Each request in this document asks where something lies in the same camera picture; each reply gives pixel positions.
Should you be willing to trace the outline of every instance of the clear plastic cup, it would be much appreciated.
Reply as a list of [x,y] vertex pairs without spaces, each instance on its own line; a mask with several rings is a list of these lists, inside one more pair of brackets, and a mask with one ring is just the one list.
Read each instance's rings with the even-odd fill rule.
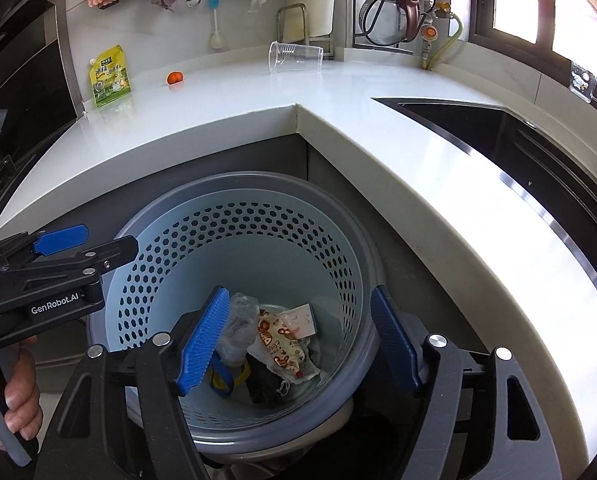
[[321,72],[323,48],[273,41],[270,45],[270,72]]

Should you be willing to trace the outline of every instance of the trash can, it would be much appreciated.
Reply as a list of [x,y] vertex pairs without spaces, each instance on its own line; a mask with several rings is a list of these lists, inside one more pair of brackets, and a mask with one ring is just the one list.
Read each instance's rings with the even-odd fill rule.
[[[357,219],[309,182],[274,173],[226,173],[174,189],[118,234],[134,235],[132,264],[104,276],[106,308],[89,317],[92,344],[136,348],[198,310],[215,285],[261,304],[312,307],[321,374],[277,408],[219,397],[208,380],[181,399],[200,452],[248,453],[313,430],[352,396],[377,352],[370,294],[381,260]],[[140,424],[138,395],[128,412]]]

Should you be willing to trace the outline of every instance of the screw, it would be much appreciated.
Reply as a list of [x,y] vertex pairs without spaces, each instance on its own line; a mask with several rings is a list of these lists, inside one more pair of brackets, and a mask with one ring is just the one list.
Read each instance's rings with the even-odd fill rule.
[[503,361],[509,361],[510,359],[512,359],[512,352],[510,352],[504,346],[499,346],[499,348],[496,349],[495,354],[499,359]]
[[171,340],[172,338],[167,332],[161,332],[152,338],[152,343],[154,343],[156,346],[165,346],[169,344]]
[[87,356],[91,359],[96,359],[97,357],[102,356],[102,346],[101,345],[93,345],[87,349]]
[[436,348],[444,348],[448,345],[448,340],[441,334],[432,334],[427,340]]

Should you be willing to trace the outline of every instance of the kitchen counter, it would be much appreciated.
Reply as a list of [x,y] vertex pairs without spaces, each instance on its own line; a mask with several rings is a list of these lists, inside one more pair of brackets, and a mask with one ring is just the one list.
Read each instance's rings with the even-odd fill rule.
[[270,74],[256,60],[183,71],[181,84],[136,85],[74,124],[14,193],[0,238],[176,164],[298,132],[399,232],[483,343],[512,350],[564,477],[575,478],[597,453],[593,271],[493,164],[372,98],[509,104],[436,73],[370,63],[326,62],[320,74]]

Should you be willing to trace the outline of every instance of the finger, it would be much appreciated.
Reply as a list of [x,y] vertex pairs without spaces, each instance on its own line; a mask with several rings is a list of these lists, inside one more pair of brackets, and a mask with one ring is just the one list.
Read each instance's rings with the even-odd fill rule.
[[21,430],[21,436],[25,440],[31,440],[38,435],[40,428],[43,425],[43,410],[38,409],[38,413],[32,421]]
[[21,348],[21,355],[14,366],[12,379],[5,387],[5,402],[14,411],[20,408],[34,392],[36,384],[36,367],[34,356],[25,348]]
[[10,410],[5,413],[5,423],[12,433],[18,433],[34,420],[40,410],[39,399],[40,391],[37,386],[34,388],[32,396],[18,410]]

